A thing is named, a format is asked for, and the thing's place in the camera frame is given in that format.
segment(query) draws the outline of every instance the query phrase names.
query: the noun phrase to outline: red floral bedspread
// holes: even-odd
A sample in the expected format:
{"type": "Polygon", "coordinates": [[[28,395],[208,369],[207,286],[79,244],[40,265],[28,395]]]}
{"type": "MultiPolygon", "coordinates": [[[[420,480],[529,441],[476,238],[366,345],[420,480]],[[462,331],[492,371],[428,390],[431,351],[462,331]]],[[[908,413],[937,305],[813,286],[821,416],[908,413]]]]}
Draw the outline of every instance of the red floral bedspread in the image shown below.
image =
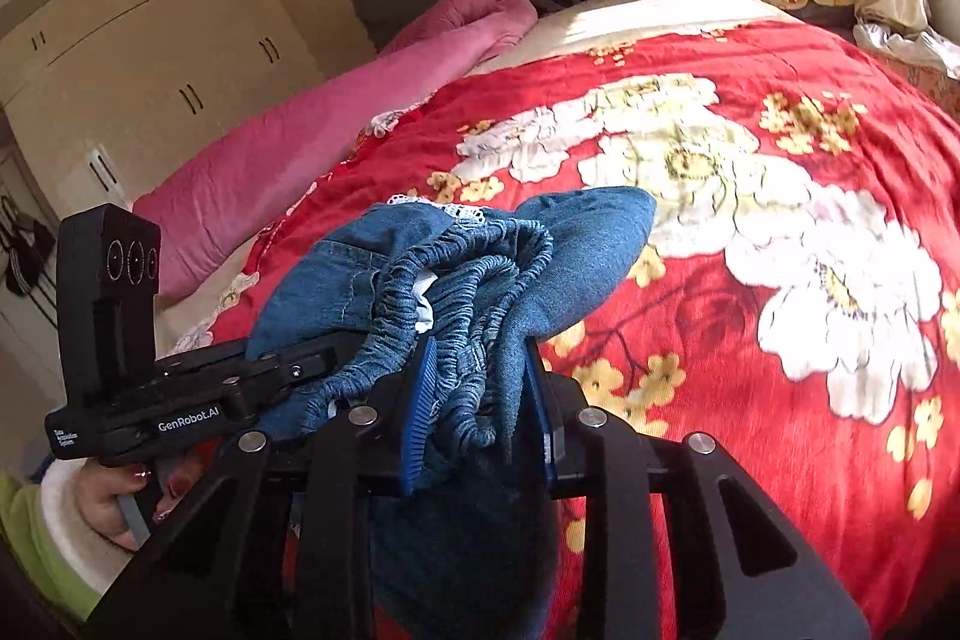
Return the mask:
{"type": "MultiPolygon", "coordinates": [[[[956,523],[960,131],[818,28],[560,57],[378,119],[184,347],[246,335],[313,242],[373,202],[510,209],[602,185],[656,196],[650,244],[544,359],[637,431],[715,434],[887,629],[956,523]]],[[[550,637],[571,620],[583,515],[563,507],[550,637]]]]}

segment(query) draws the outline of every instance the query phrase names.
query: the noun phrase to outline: denim clothing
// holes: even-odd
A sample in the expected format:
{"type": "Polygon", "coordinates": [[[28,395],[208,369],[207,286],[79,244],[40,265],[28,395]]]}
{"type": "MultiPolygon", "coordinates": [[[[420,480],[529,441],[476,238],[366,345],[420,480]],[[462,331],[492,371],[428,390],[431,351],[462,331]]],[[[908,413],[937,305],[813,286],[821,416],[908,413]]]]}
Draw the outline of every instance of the denim clothing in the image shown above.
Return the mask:
{"type": "Polygon", "coordinates": [[[455,218],[432,204],[378,204],[317,242],[267,301],[248,357],[333,330],[366,330],[352,362],[261,416],[296,437],[356,402],[411,356],[414,283],[434,316],[438,381],[418,491],[371,509],[376,601],[414,637],[536,638],[556,560],[557,516],[506,453],[524,340],[550,338],[596,309],[640,256],[655,202],[634,188],[529,199],[515,212],[455,218]],[[504,448],[489,446],[498,441],[504,448]]]}

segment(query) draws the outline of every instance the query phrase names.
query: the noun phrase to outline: white fleece cuff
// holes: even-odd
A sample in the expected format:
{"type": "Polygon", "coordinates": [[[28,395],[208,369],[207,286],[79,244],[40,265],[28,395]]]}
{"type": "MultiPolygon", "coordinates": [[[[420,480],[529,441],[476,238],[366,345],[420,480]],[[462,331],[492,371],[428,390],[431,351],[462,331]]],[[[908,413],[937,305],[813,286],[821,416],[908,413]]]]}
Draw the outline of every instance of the white fleece cuff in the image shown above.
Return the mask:
{"type": "Polygon", "coordinates": [[[103,595],[131,555],[96,533],[80,515],[74,482],[85,463],[85,458],[77,458],[50,465],[40,484],[40,509],[66,563],[90,588],[103,595]]]}

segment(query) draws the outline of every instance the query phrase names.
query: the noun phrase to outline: green cloth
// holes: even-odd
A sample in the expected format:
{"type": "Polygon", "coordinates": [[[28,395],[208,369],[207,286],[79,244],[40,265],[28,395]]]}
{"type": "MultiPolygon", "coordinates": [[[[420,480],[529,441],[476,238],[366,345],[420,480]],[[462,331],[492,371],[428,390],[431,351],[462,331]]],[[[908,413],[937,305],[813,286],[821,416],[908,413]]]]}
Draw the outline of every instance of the green cloth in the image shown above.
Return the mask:
{"type": "Polygon", "coordinates": [[[85,620],[100,596],[66,563],[43,523],[40,486],[0,474],[0,528],[23,571],[48,602],[85,620]]]}

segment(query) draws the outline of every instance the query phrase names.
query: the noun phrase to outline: silver screw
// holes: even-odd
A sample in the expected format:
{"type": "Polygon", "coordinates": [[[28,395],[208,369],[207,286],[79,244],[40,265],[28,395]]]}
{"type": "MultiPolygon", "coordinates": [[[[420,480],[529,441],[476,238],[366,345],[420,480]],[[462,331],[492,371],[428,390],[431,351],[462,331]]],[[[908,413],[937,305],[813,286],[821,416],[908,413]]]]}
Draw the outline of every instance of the silver screw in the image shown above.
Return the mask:
{"type": "Polygon", "coordinates": [[[599,429],[603,424],[607,423],[607,414],[604,413],[603,410],[600,410],[600,408],[583,408],[577,413],[577,420],[584,426],[599,429]]]}
{"type": "Polygon", "coordinates": [[[256,453],[262,451],[263,446],[267,444],[267,435],[263,432],[247,432],[237,440],[237,445],[244,453],[256,453]]]}
{"type": "Polygon", "coordinates": [[[347,413],[347,418],[354,426],[370,426],[373,421],[376,421],[376,410],[367,405],[360,405],[358,408],[352,408],[347,413]]]}
{"type": "Polygon", "coordinates": [[[709,434],[704,434],[703,432],[693,432],[693,434],[690,434],[687,442],[693,450],[697,453],[702,453],[703,456],[713,453],[717,448],[717,441],[709,434]]]}

